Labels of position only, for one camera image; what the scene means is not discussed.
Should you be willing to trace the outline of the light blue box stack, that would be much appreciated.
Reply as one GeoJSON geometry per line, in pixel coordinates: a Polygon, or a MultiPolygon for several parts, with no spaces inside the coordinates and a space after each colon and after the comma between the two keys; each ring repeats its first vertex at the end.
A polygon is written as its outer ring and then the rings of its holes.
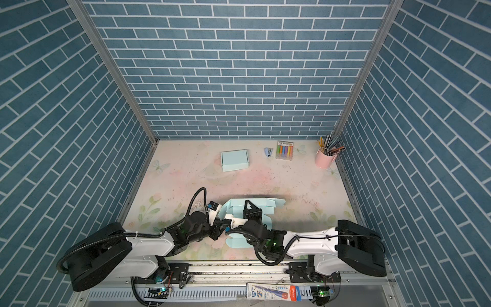
{"type": "Polygon", "coordinates": [[[230,220],[230,229],[243,226],[247,221],[256,221],[272,230],[271,215],[285,203],[280,198],[233,198],[220,206],[216,218],[220,221],[230,220]]]}

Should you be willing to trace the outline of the light blue paper box sheet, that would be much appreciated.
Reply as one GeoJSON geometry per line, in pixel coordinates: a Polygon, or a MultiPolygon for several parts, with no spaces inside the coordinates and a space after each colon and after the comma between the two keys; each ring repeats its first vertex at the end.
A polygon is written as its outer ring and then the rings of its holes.
{"type": "Polygon", "coordinates": [[[249,167],[247,150],[221,152],[221,165],[224,172],[244,170],[249,167]]]}

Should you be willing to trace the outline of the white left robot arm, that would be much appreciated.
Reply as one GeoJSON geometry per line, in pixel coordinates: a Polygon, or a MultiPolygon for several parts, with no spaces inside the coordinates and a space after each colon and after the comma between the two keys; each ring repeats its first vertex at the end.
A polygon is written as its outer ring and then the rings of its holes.
{"type": "Polygon", "coordinates": [[[165,271],[167,257],[187,249],[206,237],[217,240],[231,225],[228,216],[193,212],[158,234],[126,232],[120,223],[111,223],[71,247],[57,264],[70,276],[76,292],[88,290],[106,278],[148,278],[165,271]]]}

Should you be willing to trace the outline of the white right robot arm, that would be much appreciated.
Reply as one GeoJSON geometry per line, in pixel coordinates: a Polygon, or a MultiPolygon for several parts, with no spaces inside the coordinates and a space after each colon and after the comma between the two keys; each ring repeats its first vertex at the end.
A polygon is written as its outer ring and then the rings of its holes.
{"type": "Polygon", "coordinates": [[[350,267],[368,276],[387,276],[386,248],[379,233],[349,220],[339,220],[335,227],[317,232],[271,230],[262,223],[261,213],[258,206],[246,200],[245,224],[229,233],[243,235],[264,265],[277,266],[288,257],[307,255],[313,261],[307,267],[308,275],[327,276],[350,267]]]}

